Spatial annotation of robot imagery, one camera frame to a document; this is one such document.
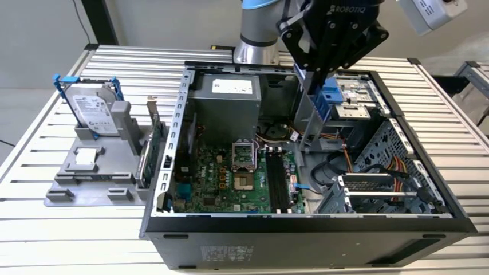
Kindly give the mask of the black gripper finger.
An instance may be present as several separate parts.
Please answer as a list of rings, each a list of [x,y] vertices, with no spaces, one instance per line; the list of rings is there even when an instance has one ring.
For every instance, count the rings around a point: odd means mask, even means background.
[[[337,69],[348,69],[389,37],[377,20],[370,25],[342,23],[326,28],[318,50],[318,87]]]
[[[328,17],[298,13],[278,25],[280,35],[294,60],[304,91],[313,95],[334,70],[332,50],[336,22]]]

